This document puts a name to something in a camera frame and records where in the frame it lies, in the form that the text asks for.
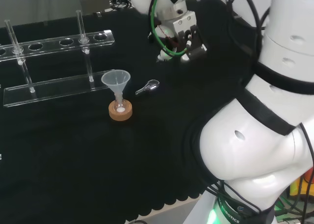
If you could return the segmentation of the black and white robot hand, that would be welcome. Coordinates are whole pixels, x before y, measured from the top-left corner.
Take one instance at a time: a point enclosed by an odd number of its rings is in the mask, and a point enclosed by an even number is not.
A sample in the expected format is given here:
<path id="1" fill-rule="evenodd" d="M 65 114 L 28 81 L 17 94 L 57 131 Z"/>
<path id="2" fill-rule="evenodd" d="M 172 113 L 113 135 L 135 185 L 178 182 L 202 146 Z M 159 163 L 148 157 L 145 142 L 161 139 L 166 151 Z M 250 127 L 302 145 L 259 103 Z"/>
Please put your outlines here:
<path id="1" fill-rule="evenodd" d="M 189 62 L 203 56 L 208 50 L 193 11 L 172 20 L 154 18 L 154 23 L 150 26 L 149 37 L 160 48 L 158 61 L 179 59 L 180 62 Z"/>

